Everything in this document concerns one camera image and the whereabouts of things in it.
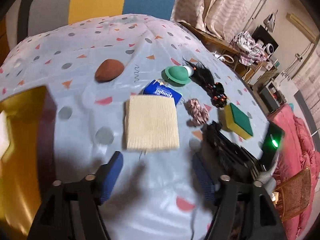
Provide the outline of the pink quilted blanket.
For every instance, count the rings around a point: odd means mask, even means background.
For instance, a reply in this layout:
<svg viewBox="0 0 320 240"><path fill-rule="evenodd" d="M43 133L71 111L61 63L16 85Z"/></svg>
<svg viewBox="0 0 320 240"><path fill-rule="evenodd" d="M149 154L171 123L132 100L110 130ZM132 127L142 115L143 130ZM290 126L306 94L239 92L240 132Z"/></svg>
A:
<svg viewBox="0 0 320 240"><path fill-rule="evenodd" d="M303 119L295 116L288 104L282 105L268 116L284 131L277 168L273 174L277 184L281 184L302 169L309 167L311 175L310 204L300 215L284 222L288 239L296 239L305 230L311 215L312 202L319 176L319 152Z"/></svg>

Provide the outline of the wooden side table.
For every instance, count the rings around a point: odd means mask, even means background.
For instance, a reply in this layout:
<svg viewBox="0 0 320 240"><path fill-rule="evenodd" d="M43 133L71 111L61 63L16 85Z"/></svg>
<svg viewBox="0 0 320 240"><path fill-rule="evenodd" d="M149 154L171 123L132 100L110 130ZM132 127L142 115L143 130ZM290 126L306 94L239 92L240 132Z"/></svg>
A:
<svg viewBox="0 0 320 240"><path fill-rule="evenodd" d="M263 73L267 71L265 68L267 66L266 61L254 62L252 65L246 66L240 63L241 51L234 48L225 40L205 33L204 31L201 31L200 29L197 29L188 23L181 22L181 25L193 33L209 51L214 53L214 55L219 57L221 61L239 74L246 83L250 83L255 74L260 73L257 77L257 79L259 79Z"/></svg>

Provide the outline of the black monitor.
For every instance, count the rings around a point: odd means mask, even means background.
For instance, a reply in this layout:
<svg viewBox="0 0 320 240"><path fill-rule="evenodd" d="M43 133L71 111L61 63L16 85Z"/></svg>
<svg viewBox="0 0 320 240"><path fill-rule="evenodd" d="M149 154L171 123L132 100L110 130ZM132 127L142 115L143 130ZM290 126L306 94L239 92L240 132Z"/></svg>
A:
<svg viewBox="0 0 320 240"><path fill-rule="evenodd" d="M269 34L269 32L262 26L259 25L255 31L252 34L252 38L255 40L255 42L257 43L261 43L262 44L262 48L263 50L265 49L265 46L268 43L273 44L274 46L274 52L276 51L276 49L279 47L279 45L277 44L277 42L274 40L274 38Z"/></svg>

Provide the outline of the white round fan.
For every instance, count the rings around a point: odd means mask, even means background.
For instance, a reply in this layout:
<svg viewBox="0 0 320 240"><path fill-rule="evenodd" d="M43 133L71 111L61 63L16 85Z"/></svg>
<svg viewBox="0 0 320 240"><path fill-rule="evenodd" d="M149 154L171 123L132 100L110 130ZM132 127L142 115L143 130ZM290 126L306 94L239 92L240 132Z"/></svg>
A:
<svg viewBox="0 0 320 240"><path fill-rule="evenodd" d="M264 51L265 51L268 55L272 55L272 54L274 53L274 46L273 46L273 44L268 43L268 44L265 46Z"/></svg>

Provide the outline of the brown makeup sponge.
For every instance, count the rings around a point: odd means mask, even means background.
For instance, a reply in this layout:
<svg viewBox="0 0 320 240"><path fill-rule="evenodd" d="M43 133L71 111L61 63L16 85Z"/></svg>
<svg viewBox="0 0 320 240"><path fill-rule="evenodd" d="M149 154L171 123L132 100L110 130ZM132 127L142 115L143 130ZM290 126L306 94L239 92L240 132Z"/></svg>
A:
<svg viewBox="0 0 320 240"><path fill-rule="evenodd" d="M124 71L124 65L115 59L106 59L95 72L97 82L109 82L117 78Z"/></svg>

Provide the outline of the wicker chair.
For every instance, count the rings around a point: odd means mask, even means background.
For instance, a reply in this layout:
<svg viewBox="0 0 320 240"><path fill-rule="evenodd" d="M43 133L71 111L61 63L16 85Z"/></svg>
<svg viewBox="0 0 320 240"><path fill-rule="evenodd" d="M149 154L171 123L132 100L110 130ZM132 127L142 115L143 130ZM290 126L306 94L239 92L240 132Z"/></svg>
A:
<svg viewBox="0 0 320 240"><path fill-rule="evenodd" d="M306 210L311 199L311 172L310 167L302 169L289 180L278 185L279 200L277 210L282 222L300 215Z"/></svg>

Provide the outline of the blue Tempo tissue pack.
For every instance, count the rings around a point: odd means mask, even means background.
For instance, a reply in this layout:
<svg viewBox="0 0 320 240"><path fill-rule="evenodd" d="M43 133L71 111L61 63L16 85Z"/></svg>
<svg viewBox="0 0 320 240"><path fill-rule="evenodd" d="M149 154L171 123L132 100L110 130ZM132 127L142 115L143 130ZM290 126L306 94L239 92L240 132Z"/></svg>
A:
<svg viewBox="0 0 320 240"><path fill-rule="evenodd" d="M181 98L182 94L177 92L176 90L166 86L160 80L152 80L144 89L142 94L144 95L157 95L164 96L167 98L173 98L175 105L177 105Z"/></svg>

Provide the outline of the gold tray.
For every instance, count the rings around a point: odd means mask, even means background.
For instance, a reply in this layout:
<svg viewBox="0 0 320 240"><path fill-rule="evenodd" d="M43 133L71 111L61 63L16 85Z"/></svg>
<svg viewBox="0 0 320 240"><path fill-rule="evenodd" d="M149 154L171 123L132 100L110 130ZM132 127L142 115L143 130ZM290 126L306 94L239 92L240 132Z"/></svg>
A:
<svg viewBox="0 0 320 240"><path fill-rule="evenodd" d="M56 105L46 86L1 101L1 239L26 239L55 179Z"/></svg>

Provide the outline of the plaid clothes pile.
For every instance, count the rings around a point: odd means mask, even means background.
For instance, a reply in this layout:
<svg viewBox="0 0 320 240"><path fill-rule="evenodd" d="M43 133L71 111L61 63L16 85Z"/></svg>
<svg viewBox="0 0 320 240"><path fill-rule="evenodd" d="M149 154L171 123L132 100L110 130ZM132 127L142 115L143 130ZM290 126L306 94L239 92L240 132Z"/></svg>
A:
<svg viewBox="0 0 320 240"><path fill-rule="evenodd" d="M261 46L252 38L248 31L242 31L231 40L231 45L240 51L239 62L244 66L251 66L267 60L267 56Z"/></svg>

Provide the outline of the pink patterned curtain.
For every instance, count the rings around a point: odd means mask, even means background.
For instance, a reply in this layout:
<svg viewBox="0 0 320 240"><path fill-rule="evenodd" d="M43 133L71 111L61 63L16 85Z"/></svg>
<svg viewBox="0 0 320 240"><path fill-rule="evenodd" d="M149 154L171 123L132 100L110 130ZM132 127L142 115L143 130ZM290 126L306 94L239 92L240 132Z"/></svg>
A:
<svg viewBox="0 0 320 240"><path fill-rule="evenodd" d="M227 42L240 31L254 0L175 0L171 20Z"/></svg>

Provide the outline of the cream knitted cloth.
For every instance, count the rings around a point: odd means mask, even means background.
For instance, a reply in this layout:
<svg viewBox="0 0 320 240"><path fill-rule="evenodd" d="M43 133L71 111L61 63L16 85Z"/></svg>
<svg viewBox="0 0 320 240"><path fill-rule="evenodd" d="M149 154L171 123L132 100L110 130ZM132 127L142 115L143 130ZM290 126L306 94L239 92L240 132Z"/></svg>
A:
<svg viewBox="0 0 320 240"><path fill-rule="evenodd" d="M165 151L180 147L177 111L173 98L132 95L126 102L126 148Z"/></svg>

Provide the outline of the patterned plastic tablecloth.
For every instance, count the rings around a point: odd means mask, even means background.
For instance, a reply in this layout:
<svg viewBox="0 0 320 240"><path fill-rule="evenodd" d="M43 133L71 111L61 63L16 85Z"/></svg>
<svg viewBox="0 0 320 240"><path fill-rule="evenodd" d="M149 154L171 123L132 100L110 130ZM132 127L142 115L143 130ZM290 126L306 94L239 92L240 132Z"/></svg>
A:
<svg viewBox="0 0 320 240"><path fill-rule="evenodd" d="M227 101L249 118L253 137L224 131L255 157L267 118L242 80L176 23L148 15L92 18L20 42L1 66L1 98L47 85L69 119L55 132L57 175L78 179L116 150L124 167L103 214L113 219L116 239L204 239L212 215L200 206L191 181L191 145L200 129L189 124L184 103L197 99L210 121L223 111L194 82L178 87L182 98L143 95L167 67L202 63L223 85Z"/></svg>

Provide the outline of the grey yellow blue chair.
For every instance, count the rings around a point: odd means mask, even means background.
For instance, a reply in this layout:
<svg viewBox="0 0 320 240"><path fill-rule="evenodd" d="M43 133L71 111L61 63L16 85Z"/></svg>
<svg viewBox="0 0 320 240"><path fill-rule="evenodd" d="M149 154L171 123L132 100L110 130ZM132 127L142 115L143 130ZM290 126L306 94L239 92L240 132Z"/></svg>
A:
<svg viewBox="0 0 320 240"><path fill-rule="evenodd" d="M17 42L100 16L144 14L169 20L174 3L175 0L21 0Z"/></svg>

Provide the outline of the black beaded hair braid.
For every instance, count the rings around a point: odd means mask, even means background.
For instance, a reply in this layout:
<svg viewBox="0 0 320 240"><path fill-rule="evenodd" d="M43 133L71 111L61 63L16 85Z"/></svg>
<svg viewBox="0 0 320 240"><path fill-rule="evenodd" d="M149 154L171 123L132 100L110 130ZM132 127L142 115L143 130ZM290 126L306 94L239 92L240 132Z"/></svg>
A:
<svg viewBox="0 0 320 240"><path fill-rule="evenodd" d="M224 108L227 105L227 96L222 83L215 82L212 72L201 62L192 63L184 60L184 64L193 70L190 76L191 81L206 91L212 105L216 108Z"/></svg>

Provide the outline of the yellow green scrubbing sponge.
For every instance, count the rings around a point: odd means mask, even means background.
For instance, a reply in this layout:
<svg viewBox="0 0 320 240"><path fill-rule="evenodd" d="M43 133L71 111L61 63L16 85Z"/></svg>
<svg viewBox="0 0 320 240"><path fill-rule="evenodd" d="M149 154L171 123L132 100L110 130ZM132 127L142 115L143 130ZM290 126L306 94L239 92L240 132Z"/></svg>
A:
<svg viewBox="0 0 320 240"><path fill-rule="evenodd" d="M253 130L248 116L242 112L235 104L229 103L224 107L226 126L242 139L253 137Z"/></svg>

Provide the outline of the low shelf unit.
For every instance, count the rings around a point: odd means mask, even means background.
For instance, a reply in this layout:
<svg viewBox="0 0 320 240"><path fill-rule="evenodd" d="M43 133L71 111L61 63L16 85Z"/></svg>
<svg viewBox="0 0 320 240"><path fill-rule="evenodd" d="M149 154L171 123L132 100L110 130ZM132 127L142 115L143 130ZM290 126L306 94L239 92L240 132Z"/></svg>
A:
<svg viewBox="0 0 320 240"><path fill-rule="evenodd" d="M296 85L287 79L281 82L270 80L258 90L268 113L275 112L284 104L288 104L293 112L296 111L298 109L298 103L295 99L297 92Z"/></svg>

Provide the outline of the pink satin scrunchie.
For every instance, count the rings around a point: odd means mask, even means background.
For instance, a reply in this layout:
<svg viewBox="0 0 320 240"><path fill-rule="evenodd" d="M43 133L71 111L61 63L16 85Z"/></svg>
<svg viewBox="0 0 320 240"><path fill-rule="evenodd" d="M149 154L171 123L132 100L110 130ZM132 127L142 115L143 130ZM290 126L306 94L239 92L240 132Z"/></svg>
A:
<svg viewBox="0 0 320 240"><path fill-rule="evenodd" d="M189 99L184 103L184 106L191 116L191 119L188 121L189 126L201 126L209 120L209 112L206 107L202 107L198 99Z"/></svg>

